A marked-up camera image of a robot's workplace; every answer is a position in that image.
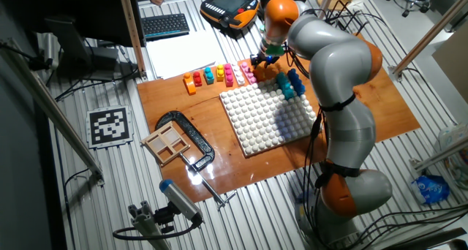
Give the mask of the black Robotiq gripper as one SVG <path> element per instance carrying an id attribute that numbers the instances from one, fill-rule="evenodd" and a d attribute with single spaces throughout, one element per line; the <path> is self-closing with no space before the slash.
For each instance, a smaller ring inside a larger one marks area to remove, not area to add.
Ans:
<path id="1" fill-rule="evenodd" d="M 251 54 L 250 61 L 251 65 L 256 68 L 259 64 L 266 69 L 270 64 L 275 64 L 279 60 L 280 56 L 268 55 L 260 51 L 258 54 Z"/>

